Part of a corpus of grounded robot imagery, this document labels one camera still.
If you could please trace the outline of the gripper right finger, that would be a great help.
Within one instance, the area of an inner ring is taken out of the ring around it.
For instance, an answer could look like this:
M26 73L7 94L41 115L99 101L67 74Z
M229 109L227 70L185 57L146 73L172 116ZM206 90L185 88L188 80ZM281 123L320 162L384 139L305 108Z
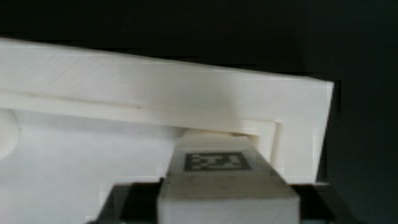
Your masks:
M348 206L327 183L295 184L300 196L300 224L355 224Z

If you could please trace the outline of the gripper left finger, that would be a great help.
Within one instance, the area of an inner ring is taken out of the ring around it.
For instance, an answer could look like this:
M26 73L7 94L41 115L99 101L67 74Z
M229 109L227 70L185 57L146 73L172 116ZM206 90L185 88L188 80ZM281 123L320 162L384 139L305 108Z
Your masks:
M117 184L99 212L99 224L158 224L160 183Z

